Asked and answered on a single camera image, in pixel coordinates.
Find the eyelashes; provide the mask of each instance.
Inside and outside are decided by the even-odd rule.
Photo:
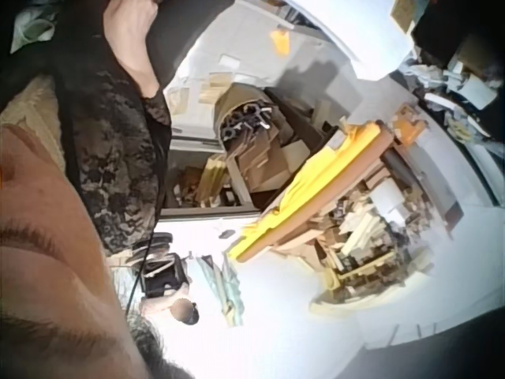
[[[50,236],[30,225],[8,223],[0,229],[0,246],[15,244],[20,248],[36,248],[40,253],[58,256],[58,249]]]

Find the yellow board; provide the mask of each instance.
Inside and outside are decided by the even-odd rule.
[[[288,187],[279,207],[243,230],[242,240],[230,251],[230,257],[237,259],[268,230],[275,229],[288,220],[337,177],[379,134],[380,127],[369,123],[348,133],[337,151],[326,146],[315,154]]]

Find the hand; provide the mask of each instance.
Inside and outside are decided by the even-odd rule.
[[[145,42],[157,14],[154,0],[110,0],[103,14],[110,48],[146,98],[154,97],[159,90]]]

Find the eyebrow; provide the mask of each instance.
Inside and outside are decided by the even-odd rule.
[[[65,330],[51,322],[28,321],[6,313],[0,313],[0,335],[2,351],[69,362],[103,357],[118,347],[118,341],[107,336]]]

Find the hair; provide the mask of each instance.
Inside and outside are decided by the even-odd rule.
[[[78,334],[51,323],[21,320],[0,313],[0,377],[53,377],[51,362],[76,367],[90,359],[100,359],[120,348],[118,341],[104,336]],[[128,319],[130,332],[151,379],[194,379],[192,375],[163,358],[161,339],[140,315]]]
[[[193,376],[163,358],[163,344],[152,324],[141,315],[128,317],[133,341],[153,379],[193,379]]]
[[[193,302],[193,311],[187,313],[187,318],[185,318],[182,322],[186,325],[195,325],[200,320],[200,313],[196,307],[196,303]]]

